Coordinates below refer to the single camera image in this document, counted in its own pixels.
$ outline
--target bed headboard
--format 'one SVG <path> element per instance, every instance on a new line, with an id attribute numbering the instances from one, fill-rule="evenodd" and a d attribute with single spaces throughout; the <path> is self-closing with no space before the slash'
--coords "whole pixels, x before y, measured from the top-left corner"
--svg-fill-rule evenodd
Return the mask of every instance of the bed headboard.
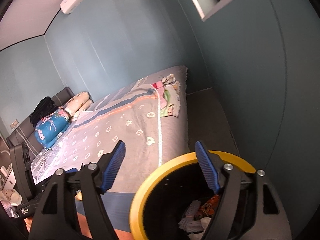
<path id="1" fill-rule="evenodd" d="M 69 87 L 66 87 L 59 93 L 54 95 L 51 99 L 55 102 L 56 106 L 63 106 L 72 97 L 74 97 L 74 93 Z M 25 120 L 23 120 L 19 126 L 17 126 L 17 130 L 14 130 L 13 133 L 7 138 L 7 142 L 10 148 L 25 142 L 25 139 L 28 142 L 30 152 L 34 152 L 37 155 L 40 151 L 42 151 L 43 146 L 36 140 L 34 133 L 35 129 L 30 123 L 29 116 Z M 30 157 L 31 159 L 34 159 L 35 156 L 33 154 L 30 154 Z"/>

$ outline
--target ceiling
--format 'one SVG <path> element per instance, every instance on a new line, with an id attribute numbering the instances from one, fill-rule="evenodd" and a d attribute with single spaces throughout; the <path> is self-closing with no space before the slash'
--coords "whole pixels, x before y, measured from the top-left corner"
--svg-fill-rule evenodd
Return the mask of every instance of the ceiling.
<path id="1" fill-rule="evenodd" d="M 0 22 L 0 50 L 43 35 L 62 0 L 13 0 Z"/>

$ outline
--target trash bin rim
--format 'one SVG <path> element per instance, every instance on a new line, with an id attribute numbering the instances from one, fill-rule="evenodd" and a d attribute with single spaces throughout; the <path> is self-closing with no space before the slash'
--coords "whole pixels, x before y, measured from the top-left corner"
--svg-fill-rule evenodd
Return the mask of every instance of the trash bin rim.
<path id="1" fill-rule="evenodd" d="M 231 163 L 232 165 L 238 167 L 241 171 L 247 173 L 256 172 L 255 168 L 251 164 L 236 155 L 220 151 L 209 152 L 218 154 L 225 163 Z M 175 170 L 197 162 L 198 160 L 195 152 L 181 155 L 157 168 L 142 183 L 132 200 L 130 208 L 129 223 L 133 239 L 148 240 L 143 226 L 143 211 L 148 197 L 156 185 Z"/>

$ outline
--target power outlet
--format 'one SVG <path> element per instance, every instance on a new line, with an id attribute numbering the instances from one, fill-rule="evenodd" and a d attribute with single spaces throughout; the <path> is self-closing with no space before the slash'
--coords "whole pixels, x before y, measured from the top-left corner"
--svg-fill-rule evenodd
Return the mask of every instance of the power outlet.
<path id="1" fill-rule="evenodd" d="M 14 120 L 14 122 L 10 124 L 11 129 L 14 129 L 14 127 L 17 127 L 18 123 L 19 123 L 18 119 Z"/>

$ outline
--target ribbed blue pad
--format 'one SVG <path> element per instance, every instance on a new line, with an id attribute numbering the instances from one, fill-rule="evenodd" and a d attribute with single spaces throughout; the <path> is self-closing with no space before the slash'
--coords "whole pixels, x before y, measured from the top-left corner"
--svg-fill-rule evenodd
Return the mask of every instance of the ribbed blue pad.
<path id="1" fill-rule="evenodd" d="M 77 168 L 72 168 L 70 170 L 67 170 L 66 173 L 72 173 L 78 171 Z"/>
<path id="2" fill-rule="evenodd" d="M 212 162 L 208 157 L 206 150 L 199 141 L 196 142 L 195 148 L 196 156 L 205 181 L 207 182 L 209 189 L 212 189 L 213 192 L 217 194 L 220 190 L 218 173 L 215 167 L 212 165 Z"/>
<path id="3" fill-rule="evenodd" d="M 113 157 L 111 158 L 108 167 L 102 174 L 102 184 L 101 189 L 106 192 L 108 189 L 112 188 L 112 185 L 116 179 L 120 166 L 125 156 L 125 143 L 121 142 L 119 147 L 116 149 Z"/>

